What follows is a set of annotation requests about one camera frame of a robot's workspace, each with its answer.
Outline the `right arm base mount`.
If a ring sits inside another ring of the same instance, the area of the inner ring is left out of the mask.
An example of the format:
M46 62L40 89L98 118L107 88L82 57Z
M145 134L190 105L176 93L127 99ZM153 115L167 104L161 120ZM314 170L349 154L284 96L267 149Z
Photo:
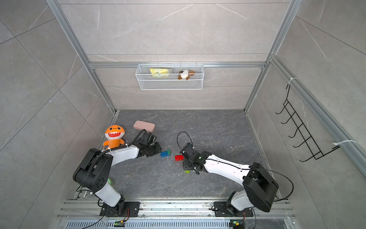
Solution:
M210 208L216 217L253 217L253 205L245 191L234 191L226 201L216 201Z

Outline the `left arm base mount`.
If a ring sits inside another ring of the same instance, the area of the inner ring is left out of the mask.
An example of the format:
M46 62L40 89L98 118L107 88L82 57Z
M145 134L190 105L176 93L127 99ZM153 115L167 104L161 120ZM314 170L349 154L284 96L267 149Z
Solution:
M140 209L140 202L125 201L122 197L115 207L103 203L100 216L104 217L137 217Z

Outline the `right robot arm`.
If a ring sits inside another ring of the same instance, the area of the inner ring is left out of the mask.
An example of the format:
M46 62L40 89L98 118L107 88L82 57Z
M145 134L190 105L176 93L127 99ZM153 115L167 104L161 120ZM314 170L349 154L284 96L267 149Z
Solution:
M188 143L180 154L184 157L184 169L213 173L243 186L242 191L234 191L223 206L226 214L232 216L255 207L263 212L272 208L279 185L275 179L259 163L242 165L224 160L209 152L199 153Z

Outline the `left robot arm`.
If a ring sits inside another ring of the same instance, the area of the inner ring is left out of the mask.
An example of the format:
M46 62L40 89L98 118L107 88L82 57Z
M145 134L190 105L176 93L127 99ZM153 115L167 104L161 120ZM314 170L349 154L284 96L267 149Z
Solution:
M82 187L90 190L107 206L116 207L122 196L108 183L110 170L114 165L142 156L154 156L161 153L158 142L147 147L122 145L106 150L90 149L73 174L72 179Z

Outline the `red lego brick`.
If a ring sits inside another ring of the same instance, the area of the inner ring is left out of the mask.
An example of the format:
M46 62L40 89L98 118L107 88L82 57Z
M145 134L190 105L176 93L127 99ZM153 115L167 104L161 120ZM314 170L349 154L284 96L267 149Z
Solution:
M183 161L185 158L184 158L184 156L183 156L183 155L176 155L176 156L174 157L174 159L175 159L175 161Z

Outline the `blue lego brick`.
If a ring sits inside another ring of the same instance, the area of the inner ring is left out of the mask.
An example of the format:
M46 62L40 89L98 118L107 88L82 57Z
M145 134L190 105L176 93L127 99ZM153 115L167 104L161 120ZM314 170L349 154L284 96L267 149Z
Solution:
M161 152L160 153L160 156L162 157L162 158L164 158L164 157L168 157L168 156L170 156L171 155L171 153L168 153L167 151L163 151L163 152Z

